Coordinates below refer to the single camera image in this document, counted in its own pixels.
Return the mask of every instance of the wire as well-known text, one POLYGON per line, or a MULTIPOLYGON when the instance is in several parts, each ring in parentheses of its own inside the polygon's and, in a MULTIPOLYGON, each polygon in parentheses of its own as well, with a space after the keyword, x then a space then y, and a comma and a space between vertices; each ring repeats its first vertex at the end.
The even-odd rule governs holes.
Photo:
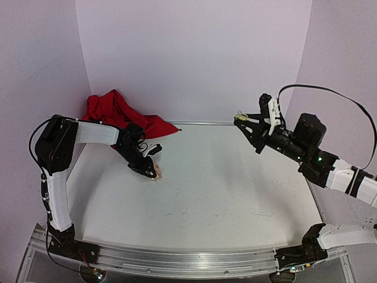
POLYGON ((33 160, 36 162, 36 164, 38 165, 38 167, 41 169, 42 171, 42 174, 44 174, 44 171, 43 171, 43 168, 42 166, 38 163, 37 161, 37 158, 34 156, 32 150, 31 150, 31 143, 32 143, 32 139, 33 137, 35 136, 35 134, 37 133, 37 131, 44 125, 44 124, 47 124, 48 122, 50 122, 52 120, 52 118, 48 119, 48 120, 45 120, 43 123, 41 123, 37 128, 35 128, 35 130, 32 132, 31 136, 30 136, 30 139, 29 139, 29 153, 31 155, 31 157, 33 158, 33 160))
POLYGON ((85 258, 85 254, 82 253, 82 252, 80 252, 80 251, 78 251, 78 253, 80 254, 82 260, 85 262, 85 264, 87 265, 87 267, 88 267, 89 269, 93 269, 93 268, 89 265, 89 263, 87 262, 87 259, 85 258))
POLYGON ((375 152, 376 152, 376 148, 377 148, 377 129, 376 129, 376 126, 375 126, 375 123, 373 121, 373 118, 372 116, 368 113, 368 111, 366 111, 366 109, 364 108, 363 105, 361 105, 360 103, 358 103, 357 101, 347 97, 347 96, 344 96, 343 94, 340 94, 339 92, 336 92, 335 90, 332 90, 330 88, 327 88, 327 87, 319 87, 317 85, 308 85, 308 84, 289 84, 289 85, 286 85, 285 87, 283 87, 280 91, 279 91, 279 95, 277 96, 277 103, 279 105, 279 112, 280 112, 280 118, 284 124, 284 127, 286 127, 286 123, 285 123, 285 119, 283 117, 283 114, 282 112, 280 111, 280 104, 279 104, 279 99, 280 99, 280 95, 283 91, 285 91, 286 89, 288 88, 292 88, 292 87, 303 87, 303 88, 314 88, 314 89, 317 89, 317 90, 326 90, 326 91, 330 91, 331 93, 335 93, 345 99, 348 99, 349 101, 352 101, 353 103, 355 103, 360 109, 361 111, 363 111, 363 113, 368 117, 371 125, 372 125, 372 128, 373 128, 373 135, 374 135, 374 144, 373 144, 373 150, 372 150, 372 155, 371 155, 371 158, 369 159, 369 162, 368 164, 362 168, 361 170, 365 170, 372 162, 372 159, 375 155, 375 152))
POLYGON ((52 258, 51 254, 49 253, 49 250, 48 250, 48 228, 46 228, 46 251, 47 251, 47 255, 48 255, 48 257, 50 258, 50 260, 52 260, 55 264, 59 265, 60 267, 65 268, 65 269, 69 269, 69 270, 71 270, 71 271, 74 271, 74 272, 80 273, 79 270, 77 270, 77 269, 73 269, 73 268, 70 268, 70 267, 65 266, 65 265, 63 265, 63 264, 60 264, 59 262, 55 261, 55 260, 52 258))
POLYGON ((139 145, 139 151, 140 151, 140 153, 143 153, 143 152, 145 152, 147 149, 148 149, 148 144, 147 143, 145 143, 145 142, 142 142, 140 145, 139 145))

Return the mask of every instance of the black cable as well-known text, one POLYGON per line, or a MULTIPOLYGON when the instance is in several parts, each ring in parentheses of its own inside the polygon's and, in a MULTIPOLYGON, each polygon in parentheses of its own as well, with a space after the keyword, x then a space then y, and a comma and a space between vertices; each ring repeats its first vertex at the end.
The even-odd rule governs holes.
POLYGON ((41 169, 42 171, 42 174, 44 174, 44 171, 43 171, 43 168, 42 166, 38 163, 37 161, 37 158, 34 156, 32 150, 31 150, 31 143, 32 143, 32 139, 33 137, 35 136, 35 134, 37 133, 37 131, 44 125, 44 124, 47 124, 48 122, 50 122, 52 120, 52 118, 48 119, 48 120, 45 120, 43 123, 41 123, 37 128, 35 128, 35 130, 32 132, 31 136, 30 136, 30 139, 29 139, 29 153, 31 155, 31 157, 33 158, 33 160, 36 162, 36 164, 38 165, 38 167, 41 169))
POLYGON ((138 141, 139 145, 141 145, 142 143, 144 143, 146 139, 147 139, 147 135, 145 134, 145 132, 143 132, 142 133, 142 138, 138 141))
POLYGON ((63 264, 60 264, 59 262, 55 261, 55 260, 52 258, 52 256, 51 256, 50 253, 49 253, 49 250, 48 250, 48 228, 46 228, 46 251, 47 251, 47 255, 48 255, 48 257, 50 258, 50 260, 52 260, 55 264, 59 265, 60 267, 65 268, 65 269, 69 269, 69 270, 71 270, 71 271, 74 271, 74 272, 80 273, 79 270, 77 270, 77 269, 73 269, 73 268, 70 268, 70 267, 65 266, 65 265, 63 265, 63 264))
POLYGON ((376 130, 376 126, 375 126, 375 123, 373 121, 373 118, 372 116, 368 113, 368 111, 366 111, 366 109, 364 108, 363 105, 361 105, 360 103, 358 103, 357 101, 347 97, 347 96, 344 96, 343 94, 340 94, 338 92, 336 92, 335 90, 332 90, 330 88, 327 88, 327 87, 319 87, 319 86, 316 86, 316 85, 308 85, 308 84, 289 84, 289 85, 286 85, 285 87, 283 87, 280 91, 279 91, 279 95, 277 96, 277 103, 279 105, 279 112, 280 112, 280 118, 284 124, 284 126, 286 127, 286 123, 285 123, 285 119, 283 117, 283 114, 281 113, 280 111, 280 104, 279 104, 279 99, 280 99, 280 95, 283 91, 285 91, 286 89, 288 88, 291 88, 291 87, 303 87, 303 88, 314 88, 314 89, 317 89, 317 90, 326 90, 326 91, 330 91, 331 93, 335 93, 345 99, 348 99, 349 101, 352 101, 353 103, 355 103, 360 109, 361 111, 363 111, 363 113, 368 117, 371 125, 372 125, 372 128, 373 128, 373 135, 374 135, 374 144, 373 144, 373 150, 372 150, 372 155, 371 155, 371 159, 369 159, 369 162, 368 164, 361 170, 365 170, 369 165, 370 163, 372 162, 372 159, 375 155, 375 152, 376 152, 376 148, 377 148, 377 130, 376 130))
POLYGON ((139 151, 141 152, 141 153, 143 153, 143 152, 145 152, 147 149, 148 149, 148 144, 147 143, 145 143, 145 142, 142 142, 140 145, 139 145, 139 151))

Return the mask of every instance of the metal frame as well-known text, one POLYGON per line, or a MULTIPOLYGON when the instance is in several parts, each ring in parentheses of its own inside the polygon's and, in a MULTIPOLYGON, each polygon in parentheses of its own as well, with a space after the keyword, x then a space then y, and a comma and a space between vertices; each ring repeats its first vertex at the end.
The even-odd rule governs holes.
POLYGON ((307 179, 306 179, 306 183, 307 183, 307 185, 308 185, 308 187, 309 187, 310 192, 312 193, 312 196, 313 196, 314 202, 315 202, 315 204, 316 204, 316 206, 317 206, 317 209, 318 209, 318 212, 319 212, 319 217, 320 217, 320 219, 322 220, 322 222, 327 223, 327 221, 326 221, 326 215, 325 215, 325 213, 323 212, 323 209, 322 209, 322 207, 321 207, 321 205, 320 205, 319 198, 318 198, 318 196, 317 196, 316 191, 315 191, 314 188, 313 188, 313 184, 310 183, 307 179))
POLYGON ((189 122, 189 121, 169 121, 174 125, 204 125, 204 126, 234 126, 233 122, 189 122))
MULTIPOLYGON (((21 264, 17 282, 26 282, 31 262, 36 252, 46 253, 45 230, 40 226, 34 229, 28 249, 21 264)), ((274 249, 223 252, 184 252, 156 251, 150 249, 123 248, 100 245, 97 264, 93 267, 131 275, 160 278, 185 279, 225 279, 252 277, 277 272, 274 249)), ((344 247, 328 250, 328 259, 340 258, 347 283, 354 283, 355 277, 350 267, 344 247)), ((80 261, 56 255, 65 265, 83 264, 80 261)))

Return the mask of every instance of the white wall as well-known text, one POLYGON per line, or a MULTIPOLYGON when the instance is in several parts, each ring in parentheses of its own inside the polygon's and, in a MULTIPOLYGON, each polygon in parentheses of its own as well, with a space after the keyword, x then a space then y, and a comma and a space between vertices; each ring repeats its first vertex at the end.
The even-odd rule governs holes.
MULTIPOLYGON (((337 90, 363 104, 377 122, 376 46, 376 1, 314 0, 297 82, 337 90)), ((372 128, 357 106, 331 93, 298 88, 286 117, 291 129, 305 112, 316 114, 328 128, 321 149, 357 166, 367 164, 373 147, 372 128)), ((368 171, 377 174, 377 158, 368 171)), ((328 222, 360 224, 368 217, 376 223, 376 210, 341 193, 319 187, 316 191, 328 222)), ((377 246, 348 250, 358 282, 377 282, 377 246)))
POLYGON ((74 0, 1 1, 0 26, 0 281, 9 283, 46 218, 28 138, 46 116, 82 115, 91 93, 74 0))
POLYGON ((117 88, 168 120, 233 121, 296 81, 312 1, 76 3, 93 94, 117 88))

